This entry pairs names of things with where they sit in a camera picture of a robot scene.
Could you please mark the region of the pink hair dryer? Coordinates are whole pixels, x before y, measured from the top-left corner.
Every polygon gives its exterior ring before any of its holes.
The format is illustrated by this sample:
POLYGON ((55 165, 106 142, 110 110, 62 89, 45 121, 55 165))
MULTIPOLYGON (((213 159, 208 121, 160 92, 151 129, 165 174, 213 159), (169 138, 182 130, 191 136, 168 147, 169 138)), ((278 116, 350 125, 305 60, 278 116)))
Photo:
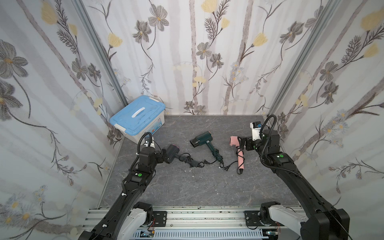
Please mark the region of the pink hair dryer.
POLYGON ((242 138, 237 137, 237 136, 231 136, 229 143, 230 143, 230 146, 234 146, 237 149, 237 151, 236 151, 236 155, 238 158, 238 160, 237 160, 237 163, 238 163, 237 174, 241 175, 244 171, 244 161, 245 161, 244 146, 245 146, 245 144, 243 143, 242 138))

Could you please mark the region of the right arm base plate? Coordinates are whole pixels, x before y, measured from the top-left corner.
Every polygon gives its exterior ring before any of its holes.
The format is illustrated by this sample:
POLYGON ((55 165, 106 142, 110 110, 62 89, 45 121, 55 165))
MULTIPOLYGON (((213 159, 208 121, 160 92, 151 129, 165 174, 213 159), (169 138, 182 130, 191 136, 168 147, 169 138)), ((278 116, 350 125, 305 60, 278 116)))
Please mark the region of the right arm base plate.
POLYGON ((260 211, 245 211, 246 226, 250 229, 256 229, 258 227, 269 227, 272 223, 268 218, 266 210, 260 211))

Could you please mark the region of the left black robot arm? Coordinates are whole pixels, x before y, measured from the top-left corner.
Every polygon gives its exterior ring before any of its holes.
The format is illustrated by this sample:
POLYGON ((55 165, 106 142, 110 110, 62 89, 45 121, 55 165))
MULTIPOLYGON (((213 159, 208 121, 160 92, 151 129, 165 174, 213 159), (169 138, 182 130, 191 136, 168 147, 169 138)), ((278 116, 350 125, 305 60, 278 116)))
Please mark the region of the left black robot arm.
POLYGON ((165 156, 151 146, 152 134, 142 135, 137 146, 137 157, 127 177, 122 181, 122 192, 106 215, 91 231, 83 231, 80 240, 122 240, 129 239, 136 230, 152 219, 152 206, 139 203, 154 177, 156 166, 165 156))

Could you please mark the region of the black hair dryer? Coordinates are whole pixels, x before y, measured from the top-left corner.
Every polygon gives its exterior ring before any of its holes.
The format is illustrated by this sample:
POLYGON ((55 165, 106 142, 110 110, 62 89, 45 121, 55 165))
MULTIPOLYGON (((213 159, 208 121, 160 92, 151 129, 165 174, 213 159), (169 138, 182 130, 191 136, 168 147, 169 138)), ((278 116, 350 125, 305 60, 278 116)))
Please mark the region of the black hair dryer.
POLYGON ((180 149, 175 145, 169 145, 169 147, 165 150, 165 160, 164 162, 167 164, 171 164, 174 159, 179 160, 185 164, 188 164, 191 169, 193 168, 203 168, 205 166, 204 162, 198 162, 194 160, 189 153, 180 154, 180 149))

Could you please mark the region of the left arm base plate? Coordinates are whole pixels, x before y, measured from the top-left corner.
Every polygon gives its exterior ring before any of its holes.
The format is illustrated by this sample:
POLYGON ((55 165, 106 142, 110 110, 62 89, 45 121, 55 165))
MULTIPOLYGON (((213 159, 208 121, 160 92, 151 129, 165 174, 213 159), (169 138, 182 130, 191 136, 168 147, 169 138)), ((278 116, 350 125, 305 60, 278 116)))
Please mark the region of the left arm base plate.
POLYGON ((149 227, 165 227, 167 224, 167 211, 154 211, 150 215, 149 227))

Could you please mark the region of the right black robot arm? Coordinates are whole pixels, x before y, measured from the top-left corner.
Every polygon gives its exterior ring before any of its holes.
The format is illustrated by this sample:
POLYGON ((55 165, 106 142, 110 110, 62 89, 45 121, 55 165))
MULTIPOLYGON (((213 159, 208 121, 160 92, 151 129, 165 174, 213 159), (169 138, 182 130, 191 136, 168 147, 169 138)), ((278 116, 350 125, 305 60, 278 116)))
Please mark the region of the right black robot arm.
POLYGON ((280 135, 274 129, 277 117, 252 122, 252 135, 240 139, 241 148, 256 151, 261 164, 276 174, 299 201, 304 215, 272 201, 261 204, 258 219, 266 227, 282 224, 302 240, 349 240, 350 216, 336 209, 300 173, 293 159, 281 151, 280 135))

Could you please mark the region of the dark green hair dryer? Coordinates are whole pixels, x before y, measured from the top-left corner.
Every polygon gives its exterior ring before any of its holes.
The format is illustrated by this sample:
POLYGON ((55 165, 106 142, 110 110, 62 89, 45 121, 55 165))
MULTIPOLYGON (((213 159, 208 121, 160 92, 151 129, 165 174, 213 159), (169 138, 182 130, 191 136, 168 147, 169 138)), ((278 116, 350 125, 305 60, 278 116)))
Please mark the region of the dark green hair dryer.
POLYGON ((224 171, 228 171, 228 167, 224 166, 224 158, 220 155, 219 150, 213 146, 212 140, 212 134, 210 132, 205 132, 190 140, 190 143, 194 148, 206 145, 214 156, 215 160, 213 162, 203 160, 203 167, 205 165, 212 165, 215 162, 218 162, 220 164, 219 168, 223 169, 224 171))

